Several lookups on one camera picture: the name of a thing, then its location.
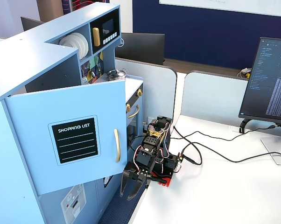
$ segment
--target gold microwave handle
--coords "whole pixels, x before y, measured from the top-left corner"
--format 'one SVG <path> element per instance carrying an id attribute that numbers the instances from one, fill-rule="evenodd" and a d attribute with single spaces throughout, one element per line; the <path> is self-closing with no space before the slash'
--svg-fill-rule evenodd
<path id="1" fill-rule="evenodd" d="M 100 46 L 100 35 L 99 35 L 98 28 L 93 28 L 93 39 L 94 39 L 94 46 L 95 47 Z"/>

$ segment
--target blue wall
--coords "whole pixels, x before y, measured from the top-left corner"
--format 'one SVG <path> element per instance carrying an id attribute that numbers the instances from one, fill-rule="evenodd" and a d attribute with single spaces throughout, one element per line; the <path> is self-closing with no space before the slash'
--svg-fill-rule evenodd
<path id="1" fill-rule="evenodd" d="M 133 0 L 133 32 L 164 33 L 165 58 L 252 67 L 259 39 L 281 38 L 281 17 Z"/>

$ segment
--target white plate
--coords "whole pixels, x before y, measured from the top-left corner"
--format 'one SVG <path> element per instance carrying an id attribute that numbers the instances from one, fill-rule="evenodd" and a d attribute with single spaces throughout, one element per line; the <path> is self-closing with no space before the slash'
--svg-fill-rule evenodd
<path id="1" fill-rule="evenodd" d="M 88 51 L 89 51 L 89 44 L 88 41 L 86 40 L 86 38 L 80 34 L 80 33 L 72 33 L 75 36 L 78 36 L 82 42 L 84 43 L 84 57 L 87 55 Z"/>
<path id="2" fill-rule="evenodd" d="M 76 35 L 70 34 L 68 37 L 74 41 L 79 46 L 79 51 L 81 54 L 79 54 L 79 59 L 82 59 L 84 57 L 84 43 L 83 41 Z"/>
<path id="3" fill-rule="evenodd" d="M 79 46 L 78 42 L 75 41 L 75 39 L 72 38 L 70 35 L 61 39 L 61 41 L 59 42 L 59 45 L 68 46 L 68 47 L 69 47 L 69 45 L 72 45 L 74 48 L 78 49 L 79 59 L 83 58 L 82 52 L 80 50 L 81 47 Z"/>

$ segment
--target cabinet door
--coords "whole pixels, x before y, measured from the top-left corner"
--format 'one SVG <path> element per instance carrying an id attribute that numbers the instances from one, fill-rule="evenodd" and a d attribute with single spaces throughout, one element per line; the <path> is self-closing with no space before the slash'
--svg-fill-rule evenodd
<path id="1" fill-rule="evenodd" d="M 114 194 L 118 194 L 119 188 L 122 181 L 122 174 L 107 176 L 103 179 L 96 180 L 96 191 L 99 206 L 99 213 L 103 213 L 107 208 Z"/>
<path id="2" fill-rule="evenodd" d="M 5 99 L 39 195 L 123 172 L 125 81 Z"/>
<path id="3" fill-rule="evenodd" d="M 73 191 L 81 189 L 82 185 L 84 191 L 80 190 L 77 196 Z M 95 224 L 99 217 L 95 181 L 41 195 L 39 201 L 47 224 L 71 224 L 74 218 L 73 224 Z M 76 216 L 75 211 L 78 208 L 78 216 Z"/>

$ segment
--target monitor screen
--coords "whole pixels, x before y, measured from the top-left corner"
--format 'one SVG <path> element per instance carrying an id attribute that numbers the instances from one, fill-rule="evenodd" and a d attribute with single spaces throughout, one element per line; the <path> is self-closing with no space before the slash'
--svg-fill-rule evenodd
<path id="1" fill-rule="evenodd" d="M 281 123 L 281 40 L 261 38 L 239 117 Z"/>

